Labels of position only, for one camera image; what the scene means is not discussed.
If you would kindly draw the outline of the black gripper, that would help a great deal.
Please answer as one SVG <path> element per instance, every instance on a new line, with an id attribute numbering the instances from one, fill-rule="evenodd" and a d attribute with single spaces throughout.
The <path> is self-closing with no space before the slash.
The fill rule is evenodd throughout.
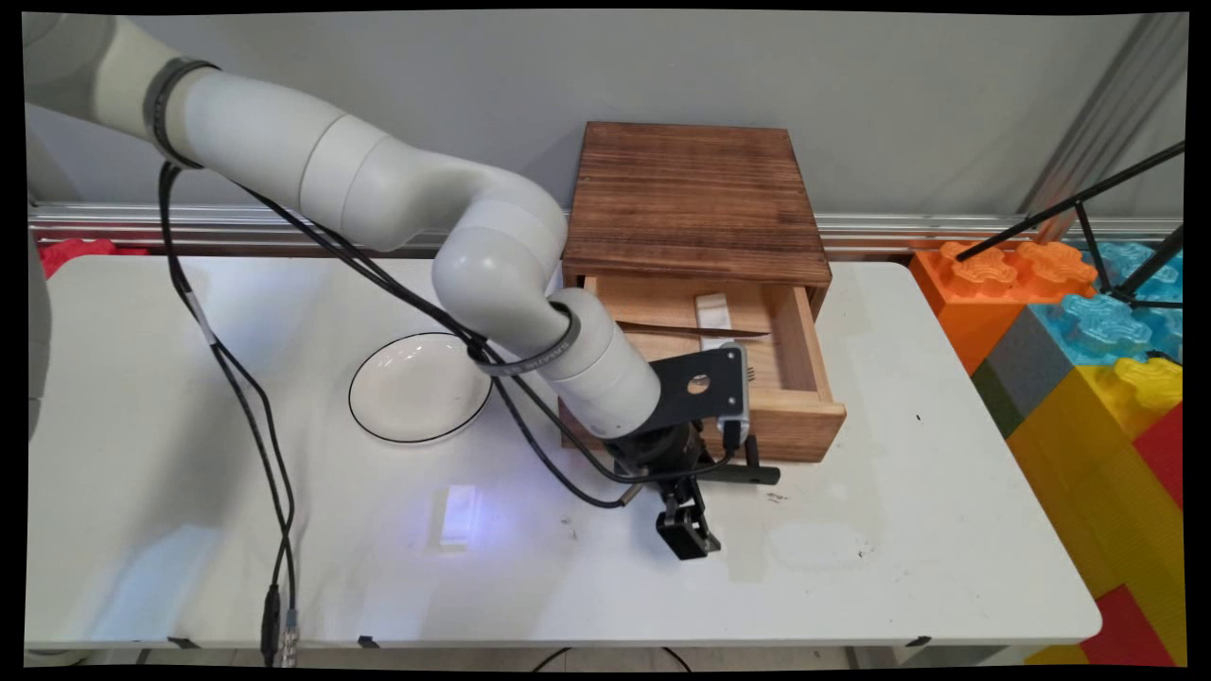
<path id="1" fill-rule="evenodd" d="M 675 474 L 676 481 L 658 483 L 662 513 L 658 514 L 658 534 L 682 561 L 719 551 L 721 542 L 710 530 L 706 505 L 696 476 L 681 479 L 687 471 L 713 470 L 717 460 L 702 440 L 702 423 L 683 423 L 606 441 L 606 454 L 613 460 L 606 470 L 614 479 Z"/>

